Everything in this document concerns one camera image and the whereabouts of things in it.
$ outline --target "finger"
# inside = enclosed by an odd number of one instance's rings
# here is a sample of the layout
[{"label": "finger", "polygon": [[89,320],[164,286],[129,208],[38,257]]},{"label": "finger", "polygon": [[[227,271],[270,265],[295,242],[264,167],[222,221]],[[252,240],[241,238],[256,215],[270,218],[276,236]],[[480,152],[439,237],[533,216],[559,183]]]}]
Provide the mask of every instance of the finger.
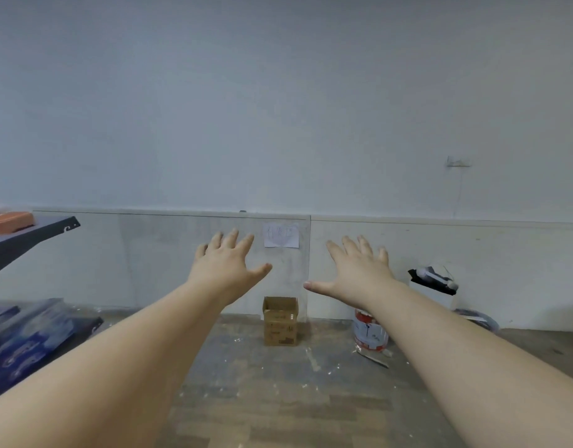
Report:
[{"label": "finger", "polygon": [[251,249],[251,245],[253,245],[253,239],[255,236],[253,234],[247,234],[244,239],[242,239],[235,248],[241,250],[243,252],[243,256],[246,256],[249,250]]},{"label": "finger", "polygon": [[338,263],[338,261],[344,256],[342,248],[336,245],[333,241],[331,240],[327,241],[326,247],[328,253],[330,253],[330,256],[332,256],[332,259],[335,263]]},{"label": "finger", "polygon": [[303,287],[315,294],[334,297],[334,283],[328,283],[325,281],[305,281],[305,283],[303,283]]},{"label": "finger", "polygon": [[199,259],[206,254],[206,250],[208,249],[207,244],[201,244],[197,250],[195,251],[195,259]]},{"label": "finger", "polygon": [[360,254],[359,248],[357,244],[350,240],[349,236],[345,236],[342,238],[342,245],[344,245],[344,249],[348,255],[355,255]]},{"label": "finger", "polygon": [[210,243],[208,245],[208,249],[210,250],[217,250],[218,248],[220,248],[220,243],[222,243],[222,232],[218,231],[217,233],[214,234],[214,237],[212,237],[212,240],[210,240]]},{"label": "finger", "polygon": [[359,240],[359,247],[361,247],[361,253],[365,256],[373,257],[373,250],[371,249],[371,245],[367,241],[367,239],[363,236],[358,236],[357,239]]},{"label": "finger", "polygon": [[258,284],[261,280],[265,278],[265,276],[272,270],[272,264],[266,263],[262,266],[259,266],[257,269],[253,269],[250,271],[250,274],[253,278],[253,286]]},{"label": "finger", "polygon": [[224,248],[234,248],[237,243],[238,229],[233,228],[230,233],[222,240],[221,246]]},{"label": "finger", "polygon": [[388,265],[388,252],[386,251],[386,248],[380,247],[378,259],[380,259],[380,261],[383,262],[384,264]]}]

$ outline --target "open cardboard box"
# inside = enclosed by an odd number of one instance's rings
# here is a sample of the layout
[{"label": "open cardboard box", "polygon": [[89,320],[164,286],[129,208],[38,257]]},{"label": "open cardboard box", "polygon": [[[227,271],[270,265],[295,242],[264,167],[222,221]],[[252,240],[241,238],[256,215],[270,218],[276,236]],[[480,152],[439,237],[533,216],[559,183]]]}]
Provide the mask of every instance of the open cardboard box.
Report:
[{"label": "open cardboard box", "polygon": [[296,346],[299,302],[294,297],[264,298],[264,344]]}]

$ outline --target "dirty floor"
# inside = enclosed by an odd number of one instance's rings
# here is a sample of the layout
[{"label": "dirty floor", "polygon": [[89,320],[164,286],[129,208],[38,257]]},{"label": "dirty floor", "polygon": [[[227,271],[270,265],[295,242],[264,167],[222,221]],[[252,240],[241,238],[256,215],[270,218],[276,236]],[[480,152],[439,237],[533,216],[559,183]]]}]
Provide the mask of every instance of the dirty floor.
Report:
[{"label": "dirty floor", "polygon": [[[296,347],[264,346],[262,324],[221,316],[158,448],[466,446],[395,345],[386,369],[353,353],[350,321],[307,324]],[[573,377],[573,333],[500,336]]]}]

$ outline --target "hand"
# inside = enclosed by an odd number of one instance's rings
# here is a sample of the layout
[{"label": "hand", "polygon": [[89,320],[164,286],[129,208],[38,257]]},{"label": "hand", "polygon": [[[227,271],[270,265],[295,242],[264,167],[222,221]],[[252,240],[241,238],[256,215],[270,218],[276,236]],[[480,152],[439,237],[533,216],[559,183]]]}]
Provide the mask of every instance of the hand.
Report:
[{"label": "hand", "polygon": [[209,289],[224,305],[229,305],[258,284],[272,270],[272,264],[247,270],[245,256],[254,236],[249,234],[235,245],[237,237],[238,230],[233,229],[224,239],[219,232],[209,244],[201,244],[195,252],[187,285]]},{"label": "hand", "polygon": [[337,277],[333,282],[307,281],[303,285],[308,291],[334,297],[355,308],[368,310],[371,292],[376,286],[397,282],[388,267],[388,252],[380,247],[378,257],[373,256],[371,245],[359,236],[359,246],[342,238],[344,251],[333,241],[327,241],[327,250],[336,264]]}]

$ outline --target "paper sign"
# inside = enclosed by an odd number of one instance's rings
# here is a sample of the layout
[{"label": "paper sign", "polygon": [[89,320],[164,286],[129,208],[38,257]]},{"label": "paper sign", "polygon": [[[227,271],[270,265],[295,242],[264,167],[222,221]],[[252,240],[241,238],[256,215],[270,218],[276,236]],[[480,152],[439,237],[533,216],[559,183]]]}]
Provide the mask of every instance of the paper sign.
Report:
[{"label": "paper sign", "polygon": [[264,223],[264,247],[299,248],[299,224]]}]

